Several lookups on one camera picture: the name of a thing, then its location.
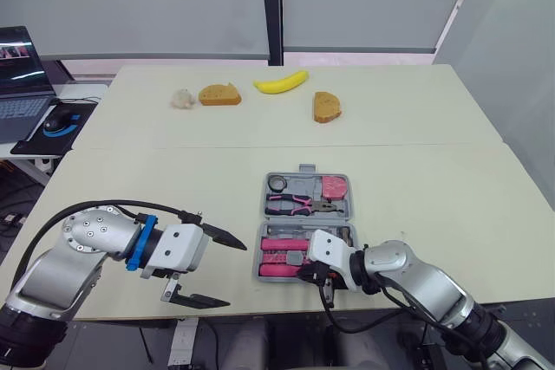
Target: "white desk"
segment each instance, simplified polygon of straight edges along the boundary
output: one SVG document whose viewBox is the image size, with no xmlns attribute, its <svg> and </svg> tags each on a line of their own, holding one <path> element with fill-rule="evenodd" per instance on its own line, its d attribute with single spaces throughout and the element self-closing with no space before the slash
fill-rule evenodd
<svg viewBox="0 0 555 370">
<path fill-rule="evenodd" d="M 7 295 L 16 263 L 38 228 L 60 209 L 88 199 L 134 198 L 203 211 L 249 248 L 210 243 L 197 271 L 182 276 L 184 293 L 215 296 L 229 307 L 197 310 L 160 301 L 166 281 L 139 278 L 106 261 L 85 301 L 82 319 L 131 319 L 321 310 L 309 284 L 259 282 L 253 244 L 263 221 L 260 197 L 269 171 L 315 163 L 349 176 L 353 225 L 361 243 L 410 243 L 442 267 L 478 302 L 555 295 L 553 211 L 504 144 L 457 146 L 335 146 L 259 149 L 81 150 L 64 158 L 2 266 Z M 160 226 L 174 223 L 160 215 Z M 60 235 L 54 228 L 35 256 Z M 339 309 L 382 308 L 380 295 L 339 292 Z"/>
<path fill-rule="evenodd" d="M 104 94 L 108 91 L 108 87 L 103 84 L 63 84 L 52 86 L 55 93 L 60 99 L 81 99 L 84 97 L 98 97 L 102 99 Z M 54 109 L 55 106 L 50 106 L 44 116 L 36 124 L 33 132 L 42 125 L 48 114 Z M 10 153 L 11 149 L 16 145 L 16 142 L 1 143 L 0 144 L 0 159 L 8 159 L 17 166 L 19 169 L 30 175 L 34 180 L 43 185 L 49 180 L 49 177 L 41 170 L 37 169 L 27 159 L 56 159 L 58 155 L 24 155 Z"/>
<path fill-rule="evenodd" d="M 501 137 L 448 65 L 308 68 L 310 78 L 283 94 L 252 82 L 297 68 L 126 66 L 74 149 L 172 147 L 366 146 L 495 143 Z M 238 106 L 170 107 L 173 93 L 232 82 Z M 312 119 L 316 91 L 341 100 L 331 123 Z"/>
</svg>

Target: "gray toolbox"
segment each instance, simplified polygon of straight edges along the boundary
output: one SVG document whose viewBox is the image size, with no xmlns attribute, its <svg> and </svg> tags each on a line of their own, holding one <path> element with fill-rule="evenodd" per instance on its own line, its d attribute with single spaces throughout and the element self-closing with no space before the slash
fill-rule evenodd
<svg viewBox="0 0 555 370">
<path fill-rule="evenodd" d="M 270 172 L 264 179 L 262 210 L 268 219 L 258 230 L 253 273 L 264 282 L 302 282 L 296 278 L 307 257 L 310 236 L 321 229 L 358 247 L 349 223 L 353 200 L 349 179 L 318 173 L 302 164 L 299 172 Z"/>
</svg>

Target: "bread slice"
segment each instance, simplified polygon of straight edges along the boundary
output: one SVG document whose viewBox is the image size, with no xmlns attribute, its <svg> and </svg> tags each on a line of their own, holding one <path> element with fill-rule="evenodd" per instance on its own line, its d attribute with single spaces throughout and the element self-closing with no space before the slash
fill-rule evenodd
<svg viewBox="0 0 555 370">
<path fill-rule="evenodd" d="M 339 117 L 341 105 L 339 99 L 331 93 L 317 91 L 314 94 L 314 120 L 318 123 L 328 123 Z"/>
<path fill-rule="evenodd" d="M 199 101 L 205 106 L 229 106 L 239 104 L 241 95 L 231 83 L 226 86 L 212 84 L 200 91 Z"/>
</svg>

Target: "banana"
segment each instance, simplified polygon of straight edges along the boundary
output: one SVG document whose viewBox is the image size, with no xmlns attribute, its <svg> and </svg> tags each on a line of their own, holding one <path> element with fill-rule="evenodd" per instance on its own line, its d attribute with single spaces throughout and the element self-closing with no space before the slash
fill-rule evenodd
<svg viewBox="0 0 555 370">
<path fill-rule="evenodd" d="M 254 81 L 254 87 L 258 88 L 262 93 L 278 94 L 303 84 L 307 78 L 309 78 L 308 71 L 297 71 L 295 74 L 281 80 Z"/>
</svg>

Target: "wall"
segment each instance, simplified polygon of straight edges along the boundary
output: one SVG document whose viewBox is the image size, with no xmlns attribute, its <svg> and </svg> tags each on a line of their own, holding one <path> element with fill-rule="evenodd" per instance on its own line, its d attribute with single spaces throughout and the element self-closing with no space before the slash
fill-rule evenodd
<svg viewBox="0 0 555 370">
<path fill-rule="evenodd" d="M 555 0 L 466 0 L 450 63 L 555 208 Z"/>
</svg>

